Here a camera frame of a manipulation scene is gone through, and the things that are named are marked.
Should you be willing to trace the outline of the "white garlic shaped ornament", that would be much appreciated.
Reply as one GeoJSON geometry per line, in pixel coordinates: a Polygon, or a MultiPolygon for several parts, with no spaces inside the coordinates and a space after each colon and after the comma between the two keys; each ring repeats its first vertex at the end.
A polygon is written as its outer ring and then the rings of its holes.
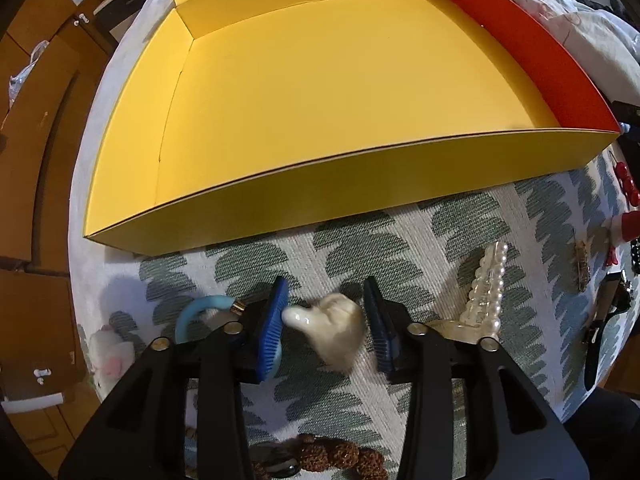
{"type": "Polygon", "coordinates": [[[366,333],[362,307],[343,294],[329,294],[311,308],[286,307],[283,323],[303,333],[320,360],[348,375],[366,333]]]}

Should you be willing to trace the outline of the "light blue bangle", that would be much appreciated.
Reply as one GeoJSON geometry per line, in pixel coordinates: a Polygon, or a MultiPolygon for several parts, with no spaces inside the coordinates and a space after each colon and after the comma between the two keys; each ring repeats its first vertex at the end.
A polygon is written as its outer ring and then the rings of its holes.
{"type": "Polygon", "coordinates": [[[193,299],[179,314],[176,325],[174,339],[176,344],[188,342],[188,327],[194,318],[207,310],[228,311],[237,316],[241,316],[245,306],[239,299],[224,295],[205,296],[193,299]]]}

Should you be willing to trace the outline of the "white plastic bag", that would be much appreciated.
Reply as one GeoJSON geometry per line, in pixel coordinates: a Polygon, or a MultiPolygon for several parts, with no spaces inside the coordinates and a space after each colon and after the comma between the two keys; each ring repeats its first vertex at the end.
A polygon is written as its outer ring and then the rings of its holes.
{"type": "Polygon", "coordinates": [[[15,100],[22,90],[26,79],[29,74],[32,72],[39,59],[42,57],[43,52],[47,49],[50,42],[48,40],[42,40],[39,44],[36,44],[34,50],[29,57],[29,63],[21,69],[21,71],[9,78],[8,84],[8,98],[9,98],[9,107],[12,107],[15,103],[15,100]]]}

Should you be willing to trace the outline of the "bedside nightstand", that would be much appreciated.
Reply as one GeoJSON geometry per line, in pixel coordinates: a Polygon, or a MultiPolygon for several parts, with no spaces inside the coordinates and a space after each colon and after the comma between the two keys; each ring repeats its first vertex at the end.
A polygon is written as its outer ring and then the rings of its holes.
{"type": "Polygon", "coordinates": [[[108,41],[119,42],[146,0],[104,0],[93,11],[93,25],[108,41]]]}

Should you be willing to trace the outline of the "grey strap wristwatch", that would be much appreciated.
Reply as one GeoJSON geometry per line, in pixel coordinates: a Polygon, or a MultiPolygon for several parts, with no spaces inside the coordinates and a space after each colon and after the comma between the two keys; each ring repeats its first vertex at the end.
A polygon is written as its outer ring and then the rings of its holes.
{"type": "Polygon", "coordinates": [[[600,350],[606,324],[614,316],[631,308],[630,281],[624,271],[605,275],[597,294],[597,311],[588,325],[582,342],[586,345],[584,385],[591,390],[597,382],[600,350]]]}

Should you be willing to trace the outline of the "pearl hair claw clip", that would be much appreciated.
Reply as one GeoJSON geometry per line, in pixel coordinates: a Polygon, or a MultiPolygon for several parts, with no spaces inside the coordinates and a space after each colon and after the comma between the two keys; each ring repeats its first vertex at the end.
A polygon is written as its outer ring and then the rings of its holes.
{"type": "Polygon", "coordinates": [[[436,320],[428,326],[447,339],[465,344],[477,344],[483,338],[498,341],[507,252],[508,245],[501,240],[487,246],[462,313],[456,320],[436,320]]]}

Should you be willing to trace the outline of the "yellow cardboard box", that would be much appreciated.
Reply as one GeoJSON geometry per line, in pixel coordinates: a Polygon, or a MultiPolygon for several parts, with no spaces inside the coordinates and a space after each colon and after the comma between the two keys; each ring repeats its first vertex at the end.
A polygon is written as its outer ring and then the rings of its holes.
{"type": "Polygon", "coordinates": [[[585,166],[620,127],[512,0],[174,0],[84,233],[158,256],[585,166]]]}

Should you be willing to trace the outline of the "white plush rabbit carrot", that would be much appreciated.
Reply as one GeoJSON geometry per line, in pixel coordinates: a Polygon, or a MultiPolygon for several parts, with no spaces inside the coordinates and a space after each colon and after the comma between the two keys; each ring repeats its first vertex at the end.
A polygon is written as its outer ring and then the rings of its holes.
{"type": "Polygon", "coordinates": [[[134,362],[134,344],[104,325],[90,336],[88,348],[96,386],[107,394],[134,362]]]}

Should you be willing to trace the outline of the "light blue floral duvet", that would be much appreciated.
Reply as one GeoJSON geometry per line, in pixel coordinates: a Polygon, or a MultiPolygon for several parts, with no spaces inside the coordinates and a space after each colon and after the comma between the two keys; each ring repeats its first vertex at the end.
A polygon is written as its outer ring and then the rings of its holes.
{"type": "Polygon", "coordinates": [[[610,101],[639,104],[639,32],[578,0],[514,0],[544,26],[610,101]]]}

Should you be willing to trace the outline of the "red gourd santa ornament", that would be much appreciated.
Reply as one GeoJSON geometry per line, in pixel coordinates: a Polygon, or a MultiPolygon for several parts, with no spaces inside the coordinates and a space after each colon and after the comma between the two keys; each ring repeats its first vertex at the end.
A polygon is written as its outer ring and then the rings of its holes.
{"type": "Polygon", "coordinates": [[[635,240],[640,235],[640,211],[631,210],[618,214],[608,225],[608,255],[606,266],[618,263],[616,249],[625,243],[635,240]]]}

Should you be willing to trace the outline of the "red berry hair clip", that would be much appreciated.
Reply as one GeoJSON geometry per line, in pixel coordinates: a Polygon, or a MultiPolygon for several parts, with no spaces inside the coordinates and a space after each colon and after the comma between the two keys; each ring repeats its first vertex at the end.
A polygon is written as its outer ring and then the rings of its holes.
{"type": "Polygon", "coordinates": [[[628,166],[624,162],[616,162],[614,164],[614,174],[628,204],[638,207],[640,205],[640,192],[634,184],[634,179],[631,177],[628,166]]]}

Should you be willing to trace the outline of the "wooden wardrobe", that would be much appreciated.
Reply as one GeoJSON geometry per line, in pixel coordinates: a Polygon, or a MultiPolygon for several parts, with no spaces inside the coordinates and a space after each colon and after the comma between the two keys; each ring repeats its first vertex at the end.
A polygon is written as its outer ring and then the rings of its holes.
{"type": "Polygon", "coordinates": [[[70,292],[70,180],[114,50],[99,0],[1,0],[1,399],[72,400],[85,376],[70,292]]]}

